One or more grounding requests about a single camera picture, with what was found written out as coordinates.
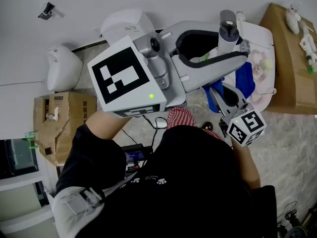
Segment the black cable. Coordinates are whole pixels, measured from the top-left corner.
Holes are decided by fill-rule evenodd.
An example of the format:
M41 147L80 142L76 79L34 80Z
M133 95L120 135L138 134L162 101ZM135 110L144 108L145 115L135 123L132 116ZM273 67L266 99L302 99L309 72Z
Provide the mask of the black cable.
M289 210L285 213L285 219L290 220L292 216L294 216L297 213L297 209Z
M132 141L135 143L135 144L138 144L137 142L135 142L135 140L132 138L132 137L130 137L129 135L128 135L128 133L127 132L125 132L123 129L121 129L123 132L124 132L124 134L126 134L129 138L131 138L132 139Z
M155 136L157 135L158 130L159 130L159 129L166 129L166 128L167 128L167 125L166 125L165 127L163 127L163 128L158 128L158 121L157 121L157 119L163 119L163 120L166 122L166 124L168 124L168 121L167 121L165 118L163 118L163 117L157 117L157 118L155 118L155 127L154 127L154 125L151 123L150 119L148 119L145 115L142 115L142 116L143 116L143 118L144 118L146 121L148 121L148 123L150 124L150 126L151 126L153 129L155 129L155 133L154 133L154 136L153 136L153 139L152 139L152 144L151 144L151 147L153 148L154 139L155 139Z
M293 202L291 202L291 203L289 203L289 204L287 204L286 206L285 206L285 208L284 208L284 210L283 210L283 212L276 218L276 219L278 219L279 217L281 217L282 215L283 215L283 213L285 212L285 210L286 210L286 207L287 206L289 206L290 204L293 204L293 203L295 203L293 206L292 206L292 208L291 209L289 209L287 212L289 212L289 211L291 211L294 207L295 207L295 205L297 204L297 201L295 200L295 201L293 201Z
M148 119L145 115L142 115L142 116L143 116L143 118L144 118L146 121L148 121L148 123L150 124L150 126L151 126L153 129L157 129L157 126L154 127L154 125L151 123L150 119ZM157 118L161 118L161 119L163 119L166 123L168 123L167 120L166 120L165 118L163 118L163 117L157 117Z
M21 85L21 84L31 84L31 83L43 83L43 81L23 82L23 83L12 83L12 84L0 85L0 86L7 86L7 85Z

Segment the white box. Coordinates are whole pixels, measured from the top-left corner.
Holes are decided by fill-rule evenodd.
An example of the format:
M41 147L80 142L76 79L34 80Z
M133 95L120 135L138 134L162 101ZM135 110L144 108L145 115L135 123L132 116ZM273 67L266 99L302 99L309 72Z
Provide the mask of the white box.
M87 66L104 112L132 117L165 110L166 98L129 36Z
M241 146L251 144L266 128L261 113L250 110L230 121L227 133Z

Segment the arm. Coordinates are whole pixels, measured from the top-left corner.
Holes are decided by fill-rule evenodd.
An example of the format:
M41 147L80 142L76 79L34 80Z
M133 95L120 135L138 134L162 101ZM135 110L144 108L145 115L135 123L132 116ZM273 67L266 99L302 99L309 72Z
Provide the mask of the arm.
M110 188L124 179L126 156L111 139L129 120L96 112L76 130L57 193L72 186Z
M260 188L260 175L256 165L253 162L249 148L247 146L241 147L233 139L231 141L233 146L233 152L240 166L240 173L242 179L249 185L251 189Z
M113 139L131 118L118 118L102 111L95 112L86 121L88 129L98 138Z

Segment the paw print graphic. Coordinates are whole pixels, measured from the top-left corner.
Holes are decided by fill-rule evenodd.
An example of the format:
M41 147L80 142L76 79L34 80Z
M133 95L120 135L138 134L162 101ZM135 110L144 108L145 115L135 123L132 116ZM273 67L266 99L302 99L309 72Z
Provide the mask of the paw print graphic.
M135 178L134 180L132 180L131 182L139 182L140 178Z
M164 178L162 178L162 179L159 179L159 180L157 181L157 183L158 183L158 184L165 184L165 183L166 183L166 180L165 180Z

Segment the marble floor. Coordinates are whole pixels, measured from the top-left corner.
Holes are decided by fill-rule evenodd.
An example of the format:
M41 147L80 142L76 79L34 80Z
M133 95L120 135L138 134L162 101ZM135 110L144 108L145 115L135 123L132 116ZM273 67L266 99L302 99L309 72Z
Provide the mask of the marble floor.
M80 80L75 88L78 92L95 95L87 69L87 62L108 47L102 44L77 52L84 62ZM221 134L218 122L220 114L212 113L203 90L196 90L187 95L187 108L192 112L198 126L211 121L214 131ZM273 185L276 189L277 213L297 200L297 217L301 220L317 201L317 118L315 116L262 113L267 128L265 134L250 145L254 162L259 170L262 185ZM148 115L151 120L157 114ZM133 118L124 130L138 143L147 146L152 142L154 129L143 118ZM164 130L159 130L154 148L160 142ZM120 145L130 145L133 141L122 131L115 141Z

